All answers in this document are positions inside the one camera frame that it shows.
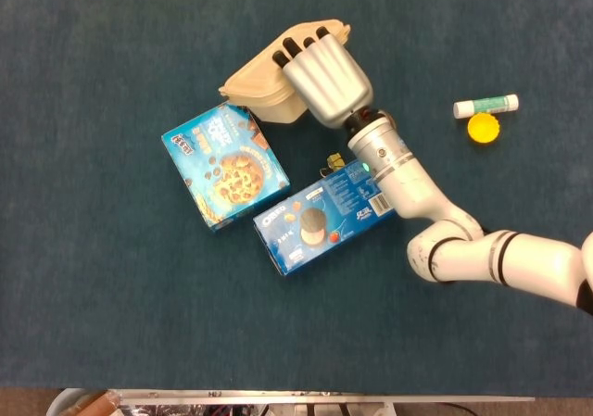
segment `white glue stick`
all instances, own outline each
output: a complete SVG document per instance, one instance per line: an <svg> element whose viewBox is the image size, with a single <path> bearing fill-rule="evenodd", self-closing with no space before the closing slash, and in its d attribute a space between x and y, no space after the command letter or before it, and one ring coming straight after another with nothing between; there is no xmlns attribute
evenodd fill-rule
<svg viewBox="0 0 593 416"><path fill-rule="evenodd" d="M474 113L511 112L519 108L517 95L497 96L495 98L474 99L460 101L453 105L453 115L456 119L470 118Z"/></svg>

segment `beige plastic container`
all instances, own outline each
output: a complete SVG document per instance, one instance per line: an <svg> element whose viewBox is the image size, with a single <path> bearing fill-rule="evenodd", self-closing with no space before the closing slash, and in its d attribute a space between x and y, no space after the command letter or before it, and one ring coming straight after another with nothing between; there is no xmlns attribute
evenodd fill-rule
<svg viewBox="0 0 593 416"><path fill-rule="evenodd" d="M284 50L282 41L292 37L297 44L303 44L306 37L315 38L315 31L324 26L341 44L345 44L350 26L338 19L305 22L291 27L278 36L259 55L238 70L219 89L229 102L249 109L262 121L294 122L307 107L294 91L280 68L271 59L277 50Z"/></svg>

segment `oreo box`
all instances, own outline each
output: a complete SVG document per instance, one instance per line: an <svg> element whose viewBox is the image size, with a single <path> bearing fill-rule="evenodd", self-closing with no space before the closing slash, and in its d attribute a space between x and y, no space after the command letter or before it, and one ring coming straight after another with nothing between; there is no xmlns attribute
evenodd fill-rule
<svg viewBox="0 0 593 416"><path fill-rule="evenodd" d="M255 226L282 275L394 215L359 161L259 214Z"/></svg>
<svg viewBox="0 0 593 416"><path fill-rule="evenodd" d="M224 103L162 140L212 230L289 188L257 123L240 107Z"/></svg>

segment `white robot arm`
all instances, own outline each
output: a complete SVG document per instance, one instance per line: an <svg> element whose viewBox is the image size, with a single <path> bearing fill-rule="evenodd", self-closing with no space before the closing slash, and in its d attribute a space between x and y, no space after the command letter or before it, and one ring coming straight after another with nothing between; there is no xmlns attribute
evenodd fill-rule
<svg viewBox="0 0 593 416"><path fill-rule="evenodd" d="M408 243L414 271L430 282L490 281L546 296L593 314L593 233L578 248L512 231L484 235L478 222L438 189L396 132L370 108L372 86L325 28L303 50L292 38L273 60L317 120L345 127L348 147L365 162L397 214L434 223Z"/></svg>

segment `yellow bottle cap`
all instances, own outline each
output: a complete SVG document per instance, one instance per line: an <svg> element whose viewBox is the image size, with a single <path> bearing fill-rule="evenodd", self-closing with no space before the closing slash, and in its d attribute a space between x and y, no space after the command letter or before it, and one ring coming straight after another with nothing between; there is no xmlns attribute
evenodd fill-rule
<svg viewBox="0 0 593 416"><path fill-rule="evenodd" d="M467 123L467 133L476 143L487 145L497 139L500 124L489 113L476 113Z"/></svg>

